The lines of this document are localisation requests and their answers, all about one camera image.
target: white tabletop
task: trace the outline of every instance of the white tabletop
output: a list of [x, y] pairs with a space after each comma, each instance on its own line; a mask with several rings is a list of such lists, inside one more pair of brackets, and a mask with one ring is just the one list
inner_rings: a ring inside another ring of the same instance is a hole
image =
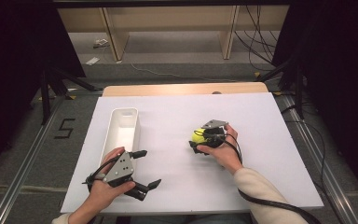
[[231, 213], [249, 210], [230, 173], [211, 156], [195, 154], [191, 134], [211, 119], [228, 121], [238, 131], [243, 164], [271, 181], [287, 201], [303, 208], [323, 206], [282, 115], [270, 93], [182, 96], [101, 97], [95, 107], [62, 212], [74, 212], [89, 192], [85, 178], [99, 165], [111, 113], [139, 111], [139, 150], [135, 181], [162, 179], [140, 202], [122, 195], [103, 213], [115, 215]]

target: sleeve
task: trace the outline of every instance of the sleeve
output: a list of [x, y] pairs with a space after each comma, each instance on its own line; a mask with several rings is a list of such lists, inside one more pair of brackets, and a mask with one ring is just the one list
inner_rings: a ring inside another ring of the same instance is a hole
[[71, 214], [63, 214], [60, 217], [55, 218], [51, 221], [51, 224], [68, 224], [69, 215]]
[[[240, 191], [257, 199], [287, 203], [280, 192], [260, 173], [249, 168], [241, 168], [234, 174]], [[300, 223], [307, 221], [299, 214], [271, 206], [249, 203], [251, 211], [259, 224]]]

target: floor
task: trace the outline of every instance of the floor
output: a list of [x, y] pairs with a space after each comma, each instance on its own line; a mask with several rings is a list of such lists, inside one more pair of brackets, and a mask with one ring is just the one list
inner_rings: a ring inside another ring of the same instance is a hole
[[[252, 43], [244, 32], [238, 32], [238, 35], [248, 45]], [[267, 43], [274, 45], [279, 32], [263, 32], [262, 35]], [[258, 73], [264, 74], [264, 70], [273, 67], [250, 54], [236, 36], [230, 59], [223, 60], [216, 32], [133, 33], [121, 62], [113, 60], [110, 48], [92, 47], [96, 40], [106, 38], [105, 34], [70, 34], [70, 37], [89, 81], [104, 86], [117, 82], [123, 85], [216, 82], [222, 78], [225, 81], [251, 81]], [[268, 50], [260, 45], [253, 43], [252, 46], [263, 57], [269, 56], [266, 53]], [[99, 58], [99, 61], [94, 65], [85, 65], [93, 57]], [[222, 67], [233, 75], [222, 77]], [[238, 71], [246, 72], [237, 76]], [[200, 78], [194, 80], [188, 76]], [[270, 91], [277, 90], [277, 81], [279, 76], [266, 82]], [[24, 115], [17, 134], [12, 138], [12, 149], [3, 152], [0, 157], [0, 223], [49, 223], [60, 214], [62, 201], [92, 118], [93, 107], [100, 94], [73, 91], [71, 95], [75, 96], [75, 100], [71, 100], [60, 97], [53, 99], [52, 92], [54, 119], [47, 128], [40, 125], [40, 94], [35, 96], [31, 103], [33, 108]], [[290, 93], [276, 96], [275, 99], [281, 111], [293, 104]], [[312, 210], [311, 213], [322, 223], [339, 223], [339, 220], [343, 223], [358, 223], [358, 181], [345, 160], [339, 156], [339, 149], [318, 116], [317, 108], [313, 107], [311, 97], [306, 93], [303, 102], [306, 124], [299, 122], [293, 110], [282, 115], [288, 121], [287, 127], [310, 176], [319, 185], [322, 185], [320, 170], [324, 163], [327, 192], [324, 194], [320, 190], [320, 194], [325, 207]], [[74, 131], [70, 138], [61, 139], [58, 136], [63, 135], [60, 128], [65, 119]], [[40, 140], [43, 144], [39, 146], [35, 140]], [[15, 195], [12, 200], [7, 198], [7, 193], [11, 190]], [[114, 217], [98, 217], [96, 223], [115, 223], [115, 220]]]

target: hand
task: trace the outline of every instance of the hand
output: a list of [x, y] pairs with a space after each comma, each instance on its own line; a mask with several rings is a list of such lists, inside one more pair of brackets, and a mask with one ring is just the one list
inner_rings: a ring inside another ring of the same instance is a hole
[[[228, 124], [225, 125], [225, 130], [227, 131], [226, 141], [231, 143], [233, 146], [236, 146], [237, 142], [235, 139], [237, 139], [238, 133]], [[235, 150], [226, 143], [223, 143], [221, 146], [216, 148], [199, 145], [197, 146], [197, 149], [212, 155], [217, 162], [224, 166], [232, 175], [243, 167]]]
[[[109, 152], [103, 159], [103, 163], [124, 152], [124, 147], [117, 147]], [[107, 174], [113, 164], [105, 166], [101, 173]], [[112, 201], [120, 194], [123, 194], [135, 187], [135, 183], [130, 181], [120, 186], [112, 188], [102, 180], [95, 180], [92, 184], [91, 192], [85, 202], [69, 216], [70, 224], [88, 223], [93, 217], [98, 215], [104, 208], [109, 206]]]

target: white container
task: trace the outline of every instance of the white container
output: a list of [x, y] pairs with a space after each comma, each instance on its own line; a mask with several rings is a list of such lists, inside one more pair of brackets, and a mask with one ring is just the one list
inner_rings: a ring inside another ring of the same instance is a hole
[[[128, 152], [138, 151], [140, 131], [138, 110], [136, 108], [113, 110], [106, 132], [100, 164], [102, 164], [104, 156], [117, 147], [124, 147]], [[135, 160], [131, 159], [131, 161], [133, 168], [135, 168]]]

